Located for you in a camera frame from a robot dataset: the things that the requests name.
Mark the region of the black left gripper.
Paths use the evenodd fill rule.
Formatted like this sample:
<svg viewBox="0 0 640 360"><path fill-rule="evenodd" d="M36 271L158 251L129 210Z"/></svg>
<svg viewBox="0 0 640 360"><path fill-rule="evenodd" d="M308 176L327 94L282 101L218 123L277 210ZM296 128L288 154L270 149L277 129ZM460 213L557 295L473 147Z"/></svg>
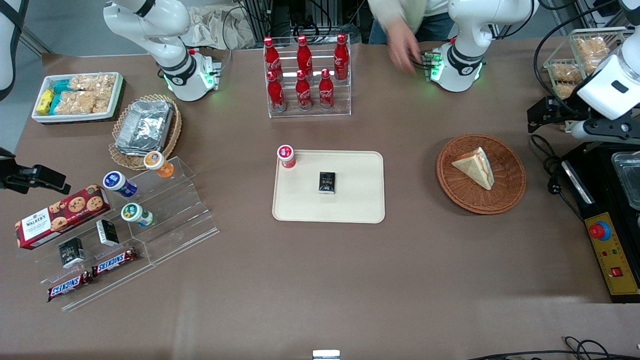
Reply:
<svg viewBox="0 0 640 360"><path fill-rule="evenodd" d="M526 114L527 132L535 133L542 126L564 123L565 121L585 121L590 116L590 105L582 100L553 100L544 96L529 108Z"/></svg>

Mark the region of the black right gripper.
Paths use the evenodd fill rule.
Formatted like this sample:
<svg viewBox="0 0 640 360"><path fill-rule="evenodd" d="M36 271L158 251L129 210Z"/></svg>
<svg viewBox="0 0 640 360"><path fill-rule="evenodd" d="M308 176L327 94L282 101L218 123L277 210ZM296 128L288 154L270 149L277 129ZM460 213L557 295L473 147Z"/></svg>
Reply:
<svg viewBox="0 0 640 360"><path fill-rule="evenodd" d="M68 195L71 185L66 183L66 175L46 166L22 166L15 160L16 155L0 148L0 183L2 190L27 194L34 187L33 180L46 183L46 187L57 193Z"/></svg>

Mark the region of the person's bare hand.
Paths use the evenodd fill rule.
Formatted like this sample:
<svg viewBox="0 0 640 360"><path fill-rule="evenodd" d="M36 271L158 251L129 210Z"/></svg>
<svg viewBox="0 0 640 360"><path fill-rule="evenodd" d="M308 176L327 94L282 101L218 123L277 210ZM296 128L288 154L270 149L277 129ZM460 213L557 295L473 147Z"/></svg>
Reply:
<svg viewBox="0 0 640 360"><path fill-rule="evenodd" d="M402 18L393 19L385 28L387 50L394 66L403 72L415 73L414 60L420 59L420 48L412 30Z"/></svg>

